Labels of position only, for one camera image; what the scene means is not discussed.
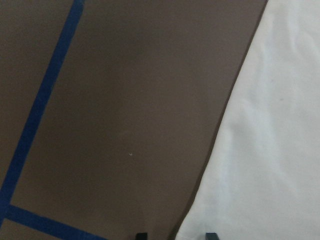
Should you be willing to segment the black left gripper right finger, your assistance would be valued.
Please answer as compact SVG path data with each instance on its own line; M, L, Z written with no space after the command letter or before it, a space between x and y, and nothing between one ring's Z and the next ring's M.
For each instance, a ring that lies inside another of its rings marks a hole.
M206 232L205 239L206 240L219 240L219 236L215 232Z

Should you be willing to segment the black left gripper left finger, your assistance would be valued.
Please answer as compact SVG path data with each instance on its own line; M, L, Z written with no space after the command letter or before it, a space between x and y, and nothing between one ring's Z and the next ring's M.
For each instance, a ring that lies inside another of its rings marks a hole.
M135 240L148 240L147 232L139 232L135 235Z

